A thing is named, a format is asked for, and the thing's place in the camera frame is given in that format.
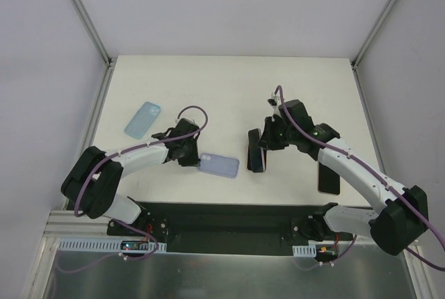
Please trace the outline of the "black phone pink edge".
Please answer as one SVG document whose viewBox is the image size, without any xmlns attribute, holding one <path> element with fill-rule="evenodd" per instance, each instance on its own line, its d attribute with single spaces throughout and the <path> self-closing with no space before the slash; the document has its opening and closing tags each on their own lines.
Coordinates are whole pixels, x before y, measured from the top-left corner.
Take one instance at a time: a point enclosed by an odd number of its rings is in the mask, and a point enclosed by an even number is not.
<svg viewBox="0 0 445 299">
<path fill-rule="evenodd" d="M 263 173 L 266 171 L 266 150 L 259 146 L 260 138 L 260 129 L 249 130 L 247 169 L 253 173 Z"/>
</svg>

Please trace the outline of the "lavender phone case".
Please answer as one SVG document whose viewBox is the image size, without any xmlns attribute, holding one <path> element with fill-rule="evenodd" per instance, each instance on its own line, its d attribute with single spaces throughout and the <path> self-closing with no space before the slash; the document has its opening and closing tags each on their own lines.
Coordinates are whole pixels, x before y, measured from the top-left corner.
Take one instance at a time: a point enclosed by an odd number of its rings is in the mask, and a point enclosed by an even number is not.
<svg viewBox="0 0 445 299">
<path fill-rule="evenodd" d="M 200 165 L 197 169 L 209 175 L 235 179 L 239 165 L 240 161 L 232 157 L 202 153 L 200 155 Z"/>
</svg>

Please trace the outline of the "light blue phone case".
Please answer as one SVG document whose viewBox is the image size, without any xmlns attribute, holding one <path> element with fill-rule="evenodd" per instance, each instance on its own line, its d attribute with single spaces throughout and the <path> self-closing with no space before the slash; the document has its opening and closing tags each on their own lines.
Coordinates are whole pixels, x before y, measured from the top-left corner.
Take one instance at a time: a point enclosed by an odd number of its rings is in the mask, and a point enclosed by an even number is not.
<svg viewBox="0 0 445 299">
<path fill-rule="evenodd" d="M 161 113 L 161 107 L 151 102 L 145 102 L 135 113 L 124 133 L 132 138 L 141 139 Z"/>
</svg>

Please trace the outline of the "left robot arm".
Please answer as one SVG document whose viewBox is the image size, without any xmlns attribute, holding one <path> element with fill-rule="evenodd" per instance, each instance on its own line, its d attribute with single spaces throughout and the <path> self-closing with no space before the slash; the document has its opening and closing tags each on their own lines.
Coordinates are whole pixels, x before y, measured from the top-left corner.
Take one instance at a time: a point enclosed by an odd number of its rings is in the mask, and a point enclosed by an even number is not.
<svg viewBox="0 0 445 299">
<path fill-rule="evenodd" d="M 197 139 L 201 128 L 181 118 L 151 141 L 114 152 L 95 146 L 83 151 L 61 186 L 61 193 L 74 204 L 77 218 L 106 217 L 138 236 L 150 233 L 148 211 L 130 197 L 118 193 L 121 179 L 144 168 L 176 161 L 182 167 L 197 167 Z"/>
</svg>

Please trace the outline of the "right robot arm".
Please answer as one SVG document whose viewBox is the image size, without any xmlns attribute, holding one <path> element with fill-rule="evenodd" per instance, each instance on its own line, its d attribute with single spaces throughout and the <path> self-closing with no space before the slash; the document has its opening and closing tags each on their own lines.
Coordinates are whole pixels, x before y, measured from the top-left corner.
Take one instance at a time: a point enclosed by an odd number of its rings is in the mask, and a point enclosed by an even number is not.
<svg viewBox="0 0 445 299">
<path fill-rule="evenodd" d="M 421 188 L 407 188 L 355 156 L 330 125 L 313 123 L 301 101 L 279 104 L 271 98 L 268 103 L 273 114 L 265 119 L 259 146 L 268 151 L 296 146 L 319 168 L 345 180 L 371 207 L 330 202 L 299 224 L 303 237 L 322 241 L 337 232 L 358 234 L 373 239 L 384 252 L 398 255 L 427 230 L 428 200 Z"/>
</svg>

